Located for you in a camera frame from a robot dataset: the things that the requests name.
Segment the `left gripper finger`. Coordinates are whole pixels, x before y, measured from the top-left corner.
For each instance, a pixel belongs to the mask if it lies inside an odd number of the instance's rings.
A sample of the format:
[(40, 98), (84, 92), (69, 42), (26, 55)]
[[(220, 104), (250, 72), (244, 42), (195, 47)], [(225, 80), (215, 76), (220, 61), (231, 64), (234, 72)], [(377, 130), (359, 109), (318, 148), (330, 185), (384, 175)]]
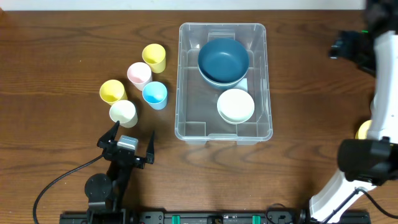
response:
[(113, 145), (115, 145), (116, 143), (115, 143), (114, 139), (117, 135), (119, 125), (120, 125), (120, 122), (117, 121), (109, 131), (107, 131), (105, 134), (103, 134), (98, 139), (97, 146), (100, 148), (110, 148)]
[(155, 153), (154, 153), (154, 138), (155, 138), (155, 131), (152, 132), (149, 144), (146, 150), (146, 163), (153, 164), (155, 160)]

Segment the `white small bowl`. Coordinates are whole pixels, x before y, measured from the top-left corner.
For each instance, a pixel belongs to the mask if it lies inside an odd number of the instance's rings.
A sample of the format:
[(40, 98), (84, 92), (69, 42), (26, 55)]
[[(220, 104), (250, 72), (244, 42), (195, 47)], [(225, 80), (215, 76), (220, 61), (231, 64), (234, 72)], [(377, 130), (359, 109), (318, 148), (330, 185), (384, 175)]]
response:
[(229, 124), (246, 122), (255, 110), (251, 95), (240, 89), (229, 89), (223, 92), (217, 101), (219, 115)]

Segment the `dark blue bowl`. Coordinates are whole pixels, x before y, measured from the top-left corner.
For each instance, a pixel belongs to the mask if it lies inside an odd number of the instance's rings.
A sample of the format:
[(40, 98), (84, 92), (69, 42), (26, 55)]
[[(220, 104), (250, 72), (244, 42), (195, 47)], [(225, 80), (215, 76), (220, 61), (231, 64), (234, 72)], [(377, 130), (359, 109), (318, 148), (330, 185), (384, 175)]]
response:
[(233, 39), (211, 40), (200, 49), (198, 54), (198, 69), (201, 75), (221, 83), (229, 83), (245, 77), (249, 64), (247, 50)]
[(244, 77), (242, 77), (236, 81), (229, 82), (229, 83), (221, 83), (221, 82), (213, 81), (204, 75), (201, 75), (201, 77), (204, 79), (204, 81), (207, 82), (207, 84), (209, 84), (213, 88), (220, 89), (220, 90), (238, 89), (238, 88), (236, 88), (236, 85), (244, 78)]

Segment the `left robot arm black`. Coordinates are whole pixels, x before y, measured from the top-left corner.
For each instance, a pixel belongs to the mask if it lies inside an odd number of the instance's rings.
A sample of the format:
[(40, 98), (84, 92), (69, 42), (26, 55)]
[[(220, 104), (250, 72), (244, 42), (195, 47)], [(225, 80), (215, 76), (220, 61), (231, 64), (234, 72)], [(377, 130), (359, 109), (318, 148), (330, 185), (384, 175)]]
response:
[(86, 181), (87, 222), (90, 224), (139, 223), (136, 212), (122, 208), (122, 200), (132, 170), (143, 169), (146, 164), (154, 163), (155, 134), (152, 133), (150, 137), (146, 155), (140, 157), (136, 155), (136, 138), (122, 135), (115, 140), (118, 128), (119, 122), (116, 122), (97, 142), (97, 146), (103, 150), (101, 156), (110, 161), (110, 166), (105, 174), (95, 174)]

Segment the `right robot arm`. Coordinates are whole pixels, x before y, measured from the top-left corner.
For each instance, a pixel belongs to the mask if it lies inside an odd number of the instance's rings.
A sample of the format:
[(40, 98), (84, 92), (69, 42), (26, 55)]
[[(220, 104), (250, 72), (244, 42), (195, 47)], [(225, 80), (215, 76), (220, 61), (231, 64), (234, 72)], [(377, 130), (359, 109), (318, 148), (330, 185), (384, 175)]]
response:
[(343, 57), (376, 79), (371, 125), (364, 139), (345, 139), (338, 170), (309, 200), (298, 223), (366, 223), (363, 213), (348, 213), (360, 196), (397, 180), (397, 0), (368, 0), (362, 32), (341, 31), (331, 58)]

